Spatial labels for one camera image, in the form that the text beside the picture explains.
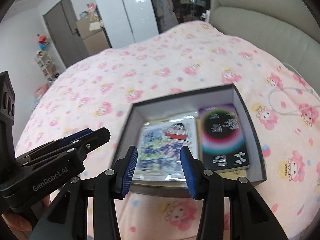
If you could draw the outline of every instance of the gray door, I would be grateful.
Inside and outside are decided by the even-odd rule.
[[[43,18],[66,67],[89,56],[77,30],[77,18],[71,0],[61,0]]]

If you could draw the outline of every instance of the white geometric logo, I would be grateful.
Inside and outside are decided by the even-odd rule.
[[[246,161],[246,159],[242,158],[245,155],[243,152],[236,153],[234,156],[238,157],[239,160],[236,160],[235,163],[242,164]]]

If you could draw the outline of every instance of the pink bedsheet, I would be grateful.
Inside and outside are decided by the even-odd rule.
[[[318,110],[309,107],[319,103],[303,90],[308,84],[273,56],[203,22],[181,24],[123,49],[107,49],[68,68],[41,99],[16,154],[87,127],[106,127],[110,142],[88,155],[81,174],[97,176],[110,167],[131,103],[231,82],[247,105],[265,158],[268,179],[257,190],[293,237],[309,225],[320,203],[320,121]],[[295,114],[280,115],[271,108],[268,95],[274,88],[274,109],[297,109]],[[194,237],[201,206],[190,199],[129,194],[116,202],[121,236]],[[88,233],[92,235],[92,226]]]

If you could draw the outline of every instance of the cardboard box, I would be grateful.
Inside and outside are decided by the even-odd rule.
[[[246,177],[254,186],[264,182],[267,176],[258,136],[249,112],[234,84],[193,90],[133,104],[119,139],[113,164],[116,160],[125,156],[130,145],[137,145],[140,129],[145,122],[166,119],[177,114],[223,104],[233,104],[235,106],[240,126],[245,136],[250,160],[250,167],[246,170]],[[185,182],[133,180],[130,190],[147,195],[190,197]]]

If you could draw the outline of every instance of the gray leather headboard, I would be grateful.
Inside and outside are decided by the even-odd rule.
[[[320,27],[302,0],[211,0],[209,22],[290,64],[320,94]]]

